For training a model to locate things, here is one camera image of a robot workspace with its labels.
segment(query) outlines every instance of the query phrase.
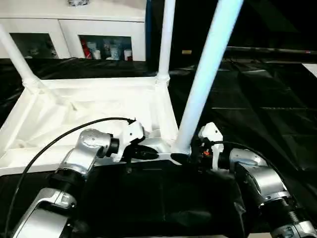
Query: shelf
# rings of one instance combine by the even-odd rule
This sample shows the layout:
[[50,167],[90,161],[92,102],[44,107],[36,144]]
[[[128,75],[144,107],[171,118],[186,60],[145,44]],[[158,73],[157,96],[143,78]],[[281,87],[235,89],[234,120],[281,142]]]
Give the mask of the shelf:
[[71,7],[67,0],[1,0],[0,18],[50,18],[145,22],[147,0],[90,0]]

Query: glass cabinet door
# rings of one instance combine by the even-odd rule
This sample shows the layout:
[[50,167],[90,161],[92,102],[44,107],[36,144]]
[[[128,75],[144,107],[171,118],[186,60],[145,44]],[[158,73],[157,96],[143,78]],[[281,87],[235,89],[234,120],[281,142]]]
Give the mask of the glass cabinet door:
[[132,61],[131,37],[79,35],[85,58]]
[[10,33],[10,35],[25,58],[58,58],[48,33]]
[[145,22],[59,20],[71,56],[146,60]]
[[[70,58],[57,19],[0,18],[0,24],[11,35],[25,58]],[[1,43],[0,58],[9,58]]]

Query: white cabinet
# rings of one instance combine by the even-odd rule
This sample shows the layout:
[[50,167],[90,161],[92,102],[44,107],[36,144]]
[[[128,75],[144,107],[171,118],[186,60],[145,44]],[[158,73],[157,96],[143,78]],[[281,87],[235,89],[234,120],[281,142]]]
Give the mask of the white cabinet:
[[[145,60],[147,0],[91,0],[70,7],[67,0],[0,0],[0,23],[25,57],[84,58],[81,42],[92,58]],[[0,45],[0,58],[8,55]]]
[[[57,19],[0,18],[25,57],[69,58],[67,44]],[[9,58],[0,43],[0,58]]]
[[86,44],[89,42],[94,44],[93,47],[101,52],[104,59],[109,56],[108,48],[117,45],[116,49],[121,55],[121,60],[123,60],[123,51],[130,49],[133,60],[145,61],[144,22],[89,20],[59,20],[59,22],[72,57],[85,58],[82,48],[84,41]]

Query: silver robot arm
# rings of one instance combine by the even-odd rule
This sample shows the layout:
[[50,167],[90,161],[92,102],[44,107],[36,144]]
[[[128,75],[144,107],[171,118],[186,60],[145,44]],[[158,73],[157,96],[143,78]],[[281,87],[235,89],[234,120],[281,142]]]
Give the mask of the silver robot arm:
[[71,212],[94,166],[96,158],[110,157],[119,162],[124,149],[134,140],[142,140],[139,122],[127,126],[119,138],[87,129],[80,133],[76,146],[62,160],[50,179],[25,212],[13,232],[13,238],[67,238],[72,224]]
[[311,222],[298,217],[292,196],[264,159],[249,150],[233,149],[229,161],[230,170],[246,184],[268,222],[273,238],[317,238]]
[[[223,145],[213,143],[222,141],[219,129],[214,123],[208,123],[200,130],[199,138],[201,149],[196,155],[198,160],[209,160],[208,165],[214,171],[221,169]],[[229,155],[229,170],[247,186],[268,222],[273,238],[317,238],[311,222],[298,216],[295,201],[278,173],[261,156],[249,150],[234,148]]]

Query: white pole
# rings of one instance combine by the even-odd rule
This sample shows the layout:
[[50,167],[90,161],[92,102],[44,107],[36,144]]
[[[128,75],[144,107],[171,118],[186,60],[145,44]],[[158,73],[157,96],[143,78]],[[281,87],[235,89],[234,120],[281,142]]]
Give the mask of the white pole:
[[40,80],[34,73],[31,71],[29,65],[25,61],[20,50],[16,46],[14,40],[9,33],[6,32],[4,27],[0,24],[0,41],[2,42],[4,48],[8,52],[12,63],[14,64],[16,70],[22,77],[23,85],[27,84],[38,84]]
[[190,153],[190,143],[217,74],[243,0],[219,0],[196,71],[177,139],[175,153]]
[[158,80],[169,80],[169,57],[170,48],[172,44],[174,12],[176,0],[165,0],[164,3],[164,17],[162,27],[162,38],[160,43],[159,66],[158,66]]

